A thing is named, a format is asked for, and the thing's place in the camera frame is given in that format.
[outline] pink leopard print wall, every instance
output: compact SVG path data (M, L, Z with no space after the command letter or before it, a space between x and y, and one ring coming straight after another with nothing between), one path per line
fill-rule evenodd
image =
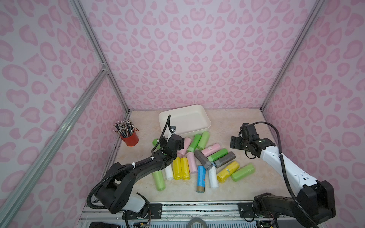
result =
M364 12L364 1L329 1L264 112L284 153L333 185L329 228L365 226Z
M82 0L133 109L260 107L314 0Z
M115 143L113 123L124 115L106 78L9 227L74 227Z
M100 68L67 0L0 2L0 206Z

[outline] white plastic tray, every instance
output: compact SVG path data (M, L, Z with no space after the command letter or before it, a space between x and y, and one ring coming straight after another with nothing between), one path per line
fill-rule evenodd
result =
M161 131L164 129L167 117L171 115L170 125L176 126L176 134L181 137L194 139L196 134L209 131L212 123L207 116L203 106L199 104L177 108L161 112L158 115ZM164 136L168 136L169 130L166 129Z

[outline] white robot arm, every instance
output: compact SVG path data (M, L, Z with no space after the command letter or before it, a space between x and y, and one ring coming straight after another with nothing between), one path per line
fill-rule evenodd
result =
M278 146L267 138L260 139L254 126L259 123L275 130ZM280 213L296 218L304 227L314 228L336 215L332 185L310 176L282 153L280 135L274 125L267 122L244 123L238 137L231 137L231 148L245 150L246 156L250 152L254 156L247 156L250 159L258 157L266 161L283 177L291 196L281 197L271 193L255 196L255 214Z
M287 176L295 195L298 195L303 186L312 186L317 184L317 179L304 172L299 166L292 162L287 156L283 154L285 168L287 170ZM281 163L279 157L279 148L276 146L269 146L265 150L261 151L261 159L266 161L271 167L274 168L281 176Z

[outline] metal corner bracket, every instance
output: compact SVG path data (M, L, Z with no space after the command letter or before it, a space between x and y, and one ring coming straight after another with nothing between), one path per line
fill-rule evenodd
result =
M125 113L128 113L129 109L128 109L127 103L124 100L122 92L120 91L119 86L115 80L115 77L113 76L113 74L110 70L108 62L103 54L103 51L101 50L101 47L97 41L96 35L91 27L91 24L89 23L88 17L86 15L86 12L85 12L80 0L69 0L69 1L70 1L71 5L73 6L75 13L76 13L78 19L80 20L80 23L82 24L82 26L86 32L86 35L88 36L88 38L91 42L91 45L94 47L95 53L102 65L101 70L108 72L107 76L109 78L110 83L112 84L113 90L114 90L115 94L117 95L119 102L122 104Z

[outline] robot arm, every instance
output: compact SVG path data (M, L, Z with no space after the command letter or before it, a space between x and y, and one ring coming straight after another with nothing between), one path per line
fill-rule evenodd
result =
M167 140L163 138L160 149L153 156L133 164L113 164L107 171L103 180L94 187L87 198L87 205L93 209L108 209L112 214L121 210L137 212L139 217L144 217L148 211L149 202L142 195L131 195L135 182L158 170L166 168L177 157L176 151L184 148L184 139L176 134ZM90 201L95 194L104 205L103 208L93 205Z
M317 184L317 179L304 172L294 162L292 162L287 156L284 156L285 168L287 170L288 180L293 192L298 195L299 191L303 189L303 186L312 186ZM261 151L261 159L274 168L281 176L279 148L276 146L269 146L265 150Z
M304 227L312 227L313 224L304 215L303 211L308 214L315 224L323 223L336 215L334 190L331 184L327 181L318 181L304 172L284 154L280 155L279 148L271 140L267 138L260 139L254 124L244 123L240 129L239 137L231 137L231 148L245 150L246 156L247 152L250 152L254 156L253 158L249 157L250 159L261 158L282 177L284 177L284 168L286 170L285 176L296 195L294 198L275 196L271 193L255 196L253 202L255 214L264 215L268 211L277 212L296 218Z

